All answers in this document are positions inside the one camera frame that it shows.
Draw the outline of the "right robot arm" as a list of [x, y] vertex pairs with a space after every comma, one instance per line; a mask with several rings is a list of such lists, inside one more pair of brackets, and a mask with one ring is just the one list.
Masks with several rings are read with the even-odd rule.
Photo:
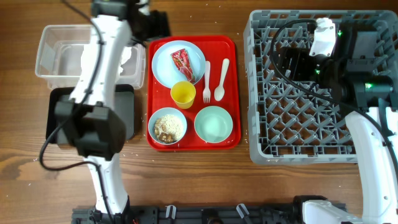
[[397, 222], [397, 83], [376, 73], [373, 26], [317, 25], [310, 49], [270, 50], [276, 74], [289, 84], [313, 81], [331, 90], [345, 119], [363, 191], [361, 223]]

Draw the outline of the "yellow plastic cup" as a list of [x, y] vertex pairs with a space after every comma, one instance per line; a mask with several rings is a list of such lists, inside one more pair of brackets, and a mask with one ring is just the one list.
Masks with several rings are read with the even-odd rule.
[[171, 88], [170, 95], [179, 108], [189, 109], [194, 102], [196, 88], [188, 81], [177, 82]]

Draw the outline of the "white napkin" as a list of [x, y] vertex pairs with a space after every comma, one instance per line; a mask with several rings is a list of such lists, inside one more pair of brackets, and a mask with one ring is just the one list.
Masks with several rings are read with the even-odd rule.
[[[125, 47], [121, 59], [119, 61], [118, 75], [123, 72], [122, 65], [124, 65], [131, 57], [131, 47]], [[86, 44], [84, 45], [83, 53], [81, 55], [81, 71], [92, 71], [98, 58], [98, 45]]]

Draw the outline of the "red snack wrapper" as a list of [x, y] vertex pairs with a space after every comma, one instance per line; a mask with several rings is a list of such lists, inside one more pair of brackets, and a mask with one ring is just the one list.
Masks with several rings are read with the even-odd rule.
[[176, 52], [171, 53], [170, 56], [177, 70], [185, 76], [188, 82], [194, 83], [195, 76], [190, 65], [188, 52], [185, 49], [180, 49]]

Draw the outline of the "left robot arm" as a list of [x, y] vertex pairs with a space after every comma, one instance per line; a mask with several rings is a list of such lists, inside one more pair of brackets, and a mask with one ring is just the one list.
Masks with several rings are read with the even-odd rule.
[[97, 202], [90, 220], [127, 223], [129, 196], [121, 180], [119, 153], [126, 139], [126, 125], [114, 111], [116, 76], [125, 46], [170, 36], [166, 12], [149, 10], [148, 1], [92, 1], [88, 19], [96, 49], [93, 63], [83, 71], [68, 101], [59, 101], [55, 117], [59, 131], [83, 157], [95, 185]]

